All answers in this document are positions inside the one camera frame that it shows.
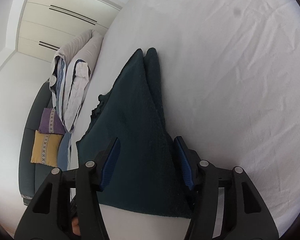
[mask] cabinet door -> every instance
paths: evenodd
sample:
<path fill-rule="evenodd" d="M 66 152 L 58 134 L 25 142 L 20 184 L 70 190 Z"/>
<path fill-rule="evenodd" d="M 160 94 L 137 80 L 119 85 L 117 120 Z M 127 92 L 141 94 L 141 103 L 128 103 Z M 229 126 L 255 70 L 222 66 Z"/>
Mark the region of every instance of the cabinet door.
<path fill-rule="evenodd" d="M 21 22 L 19 37 L 37 43 L 40 41 L 59 48 L 74 38 L 71 34 L 27 21 Z"/>
<path fill-rule="evenodd" d="M 27 40 L 19 37 L 18 51 L 32 57 L 37 57 L 48 62 L 52 62 L 54 54 L 57 49 L 50 49 L 44 46 L 40 46 L 38 42 Z"/>
<path fill-rule="evenodd" d="M 109 28 L 119 10 L 100 0 L 28 0 L 31 3 L 57 6 L 97 21 Z"/>
<path fill-rule="evenodd" d="M 30 2 L 26 4 L 22 20 L 44 25 L 74 36 L 88 29 L 94 29 L 101 35 L 105 35 L 108 30 L 97 23 L 84 21 L 67 13 L 56 11 L 49 6 Z"/>

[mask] dark green towel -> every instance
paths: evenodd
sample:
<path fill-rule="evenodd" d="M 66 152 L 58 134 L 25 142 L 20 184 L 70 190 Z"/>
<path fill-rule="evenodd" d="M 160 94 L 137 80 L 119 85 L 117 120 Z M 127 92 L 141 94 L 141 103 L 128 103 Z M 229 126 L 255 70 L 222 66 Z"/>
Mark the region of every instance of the dark green towel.
<path fill-rule="evenodd" d="M 121 153 L 101 204 L 133 212 L 190 218 L 172 162 L 172 139 L 165 130 L 160 65 L 154 48 L 138 49 L 112 90 L 99 96 L 86 134 L 77 142 L 79 163 L 93 160 L 118 137 Z"/>

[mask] white bed sheet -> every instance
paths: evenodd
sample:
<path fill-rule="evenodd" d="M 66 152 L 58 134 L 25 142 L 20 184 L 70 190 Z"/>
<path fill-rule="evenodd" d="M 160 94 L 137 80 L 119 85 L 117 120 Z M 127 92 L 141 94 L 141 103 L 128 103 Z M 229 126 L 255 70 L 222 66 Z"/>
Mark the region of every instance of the white bed sheet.
<path fill-rule="evenodd" d="M 88 128 L 98 95 L 109 92 L 136 49 L 150 47 L 159 55 L 171 137 L 182 135 L 215 166 L 242 166 L 282 235 L 300 212 L 296 1 L 130 0 L 104 37 L 72 135 L 72 168 L 75 142 Z M 102 213 L 113 240 L 181 240 L 189 223 L 106 206 Z"/>

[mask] drawer handle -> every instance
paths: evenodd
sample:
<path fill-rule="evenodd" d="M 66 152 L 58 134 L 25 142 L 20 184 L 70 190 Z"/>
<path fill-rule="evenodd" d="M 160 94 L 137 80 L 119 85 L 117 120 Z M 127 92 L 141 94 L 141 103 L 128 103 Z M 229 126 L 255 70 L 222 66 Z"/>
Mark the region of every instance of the drawer handle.
<path fill-rule="evenodd" d="M 57 51 L 58 49 L 60 49 L 60 48 L 57 47 L 57 46 L 53 46 L 53 45 L 51 45 L 51 44 L 49 44 L 49 43 L 45 43 L 45 42 L 42 42 L 42 41 L 39 41 L 39 45 L 40 45 L 40 46 L 43 46 L 43 47 L 46 47 L 46 48 L 48 48 L 48 49 L 53 49 L 53 50 L 55 50 L 55 51 Z"/>
<path fill-rule="evenodd" d="M 57 12 L 60 12 L 60 13 L 64 13 L 64 14 L 67 14 L 67 15 L 70 15 L 72 17 L 75 17 L 77 19 L 80 19 L 80 20 L 83 20 L 87 23 L 90 23 L 90 24 L 93 24 L 93 25 L 96 25 L 97 21 L 93 20 L 93 19 L 90 19 L 86 16 L 83 16 L 79 13 L 76 13 L 76 12 L 73 12 L 73 11 L 70 11 L 70 10 L 67 10 L 67 9 L 64 9 L 64 8 L 61 8 L 61 7 L 58 7 L 58 6 L 55 6 L 55 5 L 50 5 L 50 10 L 53 10 L 53 11 L 57 11 Z"/>

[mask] yellow pillow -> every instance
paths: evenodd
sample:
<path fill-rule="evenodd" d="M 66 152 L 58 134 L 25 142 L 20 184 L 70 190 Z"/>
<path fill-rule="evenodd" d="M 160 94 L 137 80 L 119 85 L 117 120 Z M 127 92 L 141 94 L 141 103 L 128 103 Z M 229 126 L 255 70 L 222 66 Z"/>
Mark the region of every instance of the yellow pillow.
<path fill-rule="evenodd" d="M 62 137 L 63 135 L 60 134 L 44 134 L 35 131 L 31 162 L 56 167 Z"/>

